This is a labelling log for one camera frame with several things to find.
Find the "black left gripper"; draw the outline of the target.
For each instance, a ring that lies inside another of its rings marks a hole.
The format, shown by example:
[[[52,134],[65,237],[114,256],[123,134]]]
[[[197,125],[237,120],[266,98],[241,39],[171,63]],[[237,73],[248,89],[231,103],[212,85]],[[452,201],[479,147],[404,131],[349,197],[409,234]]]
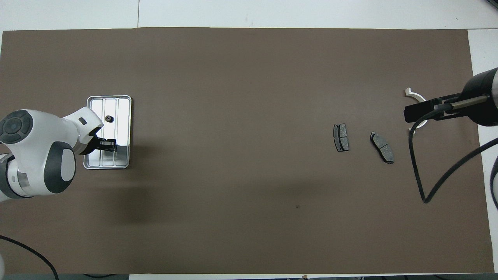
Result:
[[[115,151],[116,150],[116,139],[104,139],[97,135],[98,131],[93,133],[91,140],[86,145],[86,154],[98,151]]]

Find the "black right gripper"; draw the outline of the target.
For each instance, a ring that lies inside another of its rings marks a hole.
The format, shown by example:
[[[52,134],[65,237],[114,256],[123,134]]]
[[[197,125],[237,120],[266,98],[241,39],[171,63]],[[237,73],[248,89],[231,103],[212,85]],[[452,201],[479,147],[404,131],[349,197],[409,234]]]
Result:
[[[404,108],[404,118],[407,123],[414,123],[425,114],[432,112],[435,106],[443,103],[453,103],[457,101],[461,94],[450,94],[447,96],[433,98],[424,102],[419,102],[414,105]],[[491,69],[473,76],[464,86],[462,95],[464,99],[480,96],[488,97],[487,101],[476,105],[464,108],[466,115],[476,124],[481,126],[497,126],[498,125],[498,78],[497,69]],[[450,113],[438,113],[431,117],[436,121],[443,119],[453,119],[464,117],[465,114],[458,110]]]

